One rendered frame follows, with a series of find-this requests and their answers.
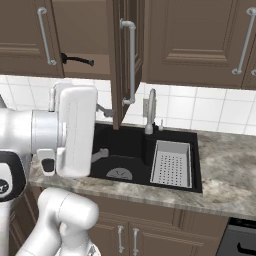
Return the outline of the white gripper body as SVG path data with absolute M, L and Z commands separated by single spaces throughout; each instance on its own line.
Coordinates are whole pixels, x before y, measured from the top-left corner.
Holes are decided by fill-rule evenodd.
M 56 172 L 61 177 L 90 174 L 97 90 L 92 86 L 64 89 L 59 100 L 61 146 L 56 153 Z

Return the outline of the black kitchen sink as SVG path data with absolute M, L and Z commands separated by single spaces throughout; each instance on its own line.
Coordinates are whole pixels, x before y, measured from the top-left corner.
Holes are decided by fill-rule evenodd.
M 155 146 L 158 140 L 190 144 L 192 187 L 180 188 L 158 185 L 150 182 Z M 200 193 L 202 191 L 198 139 L 195 133 L 164 130 L 153 127 L 147 135 L 141 127 L 123 126 L 115 130 L 109 124 L 96 124 L 93 153 L 101 148 L 109 150 L 107 158 L 101 158 L 91 165 L 93 178 L 121 181 Z

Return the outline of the grey sink tap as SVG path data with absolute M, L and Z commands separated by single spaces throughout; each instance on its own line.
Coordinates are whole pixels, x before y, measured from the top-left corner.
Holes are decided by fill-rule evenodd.
M 147 123 L 145 126 L 145 133 L 151 135 L 153 133 L 153 123 L 156 112 L 156 90 L 152 88 L 149 94 L 148 111 L 147 111 Z

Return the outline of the grey perforated sink basket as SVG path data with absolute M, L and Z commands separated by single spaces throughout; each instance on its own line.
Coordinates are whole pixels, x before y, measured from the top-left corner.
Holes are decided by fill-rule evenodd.
M 158 140 L 150 182 L 180 188 L 192 187 L 190 144 Z

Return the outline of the brown base cabinet door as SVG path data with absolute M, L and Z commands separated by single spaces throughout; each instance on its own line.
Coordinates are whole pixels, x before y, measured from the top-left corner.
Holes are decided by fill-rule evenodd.
M 215 256 L 219 240 L 183 232 L 149 227 L 130 222 L 130 247 L 133 228 L 138 228 L 138 256 Z
M 118 225 L 122 225 L 123 253 L 119 253 Z M 121 220 L 100 219 L 88 231 L 90 239 L 99 248 L 101 256 L 129 256 L 128 223 Z

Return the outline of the dark grey dishwasher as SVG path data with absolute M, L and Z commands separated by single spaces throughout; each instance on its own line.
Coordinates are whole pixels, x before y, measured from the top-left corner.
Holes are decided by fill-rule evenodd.
M 231 217 L 216 256 L 256 256 L 256 221 Z

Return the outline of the brown wall cabinet door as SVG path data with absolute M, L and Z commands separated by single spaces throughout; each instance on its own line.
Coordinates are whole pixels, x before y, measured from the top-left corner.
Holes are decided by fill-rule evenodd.
M 148 83 L 256 90 L 256 0 L 146 0 L 143 79 Z
M 118 130 L 132 105 L 122 105 L 130 98 L 130 33 L 120 28 L 120 19 L 136 25 L 135 35 L 135 92 L 142 78 L 144 60 L 145 0 L 107 0 L 107 32 L 112 93 L 113 128 Z
M 47 63 L 39 7 L 47 9 L 42 17 L 54 66 Z M 0 74 L 64 77 L 52 0 L 0 0 Z

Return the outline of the brown wall cabinet interior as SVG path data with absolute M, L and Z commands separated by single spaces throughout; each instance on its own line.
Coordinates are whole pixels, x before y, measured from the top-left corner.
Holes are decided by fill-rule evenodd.
M 109 79 L 106 0 L 52 0 L 60 51 L 68 57 L 93 60 L 90 66 L 68 60 L 69 78 Z

